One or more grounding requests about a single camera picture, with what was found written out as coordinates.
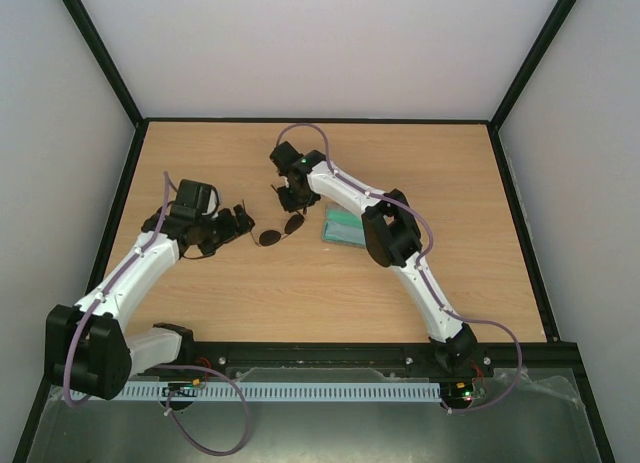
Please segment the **dark round sunglasses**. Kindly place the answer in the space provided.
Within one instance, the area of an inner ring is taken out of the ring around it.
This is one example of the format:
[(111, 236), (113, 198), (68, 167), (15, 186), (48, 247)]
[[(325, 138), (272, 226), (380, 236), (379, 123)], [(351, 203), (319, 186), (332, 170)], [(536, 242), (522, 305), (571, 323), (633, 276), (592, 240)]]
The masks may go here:
[(302, 210), (294, 210), (286, 218), (282, 217), (279, 226), (262, 225), (259, 231), (251, 229), (249, 235), (257, 247), (267, 248), (281, 243), (285, 239), (298, 232), (304, 223), (306, 216)]

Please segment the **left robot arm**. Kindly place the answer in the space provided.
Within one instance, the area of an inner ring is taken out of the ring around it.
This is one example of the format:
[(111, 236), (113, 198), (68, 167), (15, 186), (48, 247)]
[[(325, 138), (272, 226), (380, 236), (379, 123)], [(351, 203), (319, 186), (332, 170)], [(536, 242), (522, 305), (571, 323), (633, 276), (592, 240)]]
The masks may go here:
[(255, 223), (244, 206), (224, 208), (217, 189), (164, 180), (160, 208), (141, 226), (132, 248), (94, 289), (71, 306), (57, 305), (45, 323), (45, 377), (75, 408), (90, 397), (111, 400), (129, 378), (163, 364), (192, 362), (194, 335), (169, 323), (129, 336), (126, 328), (154, 284), (195, 247), (212, 257)]

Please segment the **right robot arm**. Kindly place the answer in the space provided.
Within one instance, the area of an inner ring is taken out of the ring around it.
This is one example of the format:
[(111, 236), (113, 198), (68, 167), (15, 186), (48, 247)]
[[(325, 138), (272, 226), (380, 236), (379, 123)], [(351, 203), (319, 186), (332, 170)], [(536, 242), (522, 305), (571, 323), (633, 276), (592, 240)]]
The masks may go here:
[(418, 307), (438, 367), (450, 375), (466, 368), (477, 339), (430, 270), (418, 215), (405, 195), (397, 189), (384, 193), (366, 185), (333, 165), (323, 153), (302, 154), (288, 142), (276, 145), (269, 158), (285, 179), (277, 189), (285, 210), (301, 210), (325, 197), (361, 220), (369, 256), (398, 276)]

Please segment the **blue cleaning cloth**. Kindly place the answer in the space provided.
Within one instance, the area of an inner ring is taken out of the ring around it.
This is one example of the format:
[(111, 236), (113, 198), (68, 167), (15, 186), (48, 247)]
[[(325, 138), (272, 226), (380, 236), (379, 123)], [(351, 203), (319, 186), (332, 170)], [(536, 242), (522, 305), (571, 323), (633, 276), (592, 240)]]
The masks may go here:
[(335, 243), (364, 246), (365, 238), (361, 227), (343, 225), (334, 221), (327, 221), (323, 230), (323, 239)]

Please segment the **grey glasses case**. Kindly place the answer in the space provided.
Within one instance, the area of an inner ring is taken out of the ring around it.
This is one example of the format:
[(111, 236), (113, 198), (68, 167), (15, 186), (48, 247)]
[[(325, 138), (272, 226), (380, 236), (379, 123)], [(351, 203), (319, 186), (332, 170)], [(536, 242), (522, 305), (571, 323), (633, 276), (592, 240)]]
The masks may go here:
[(326, 243), (366, 248), (361, 218), (336, 203), (326, 205), (321, 239)]

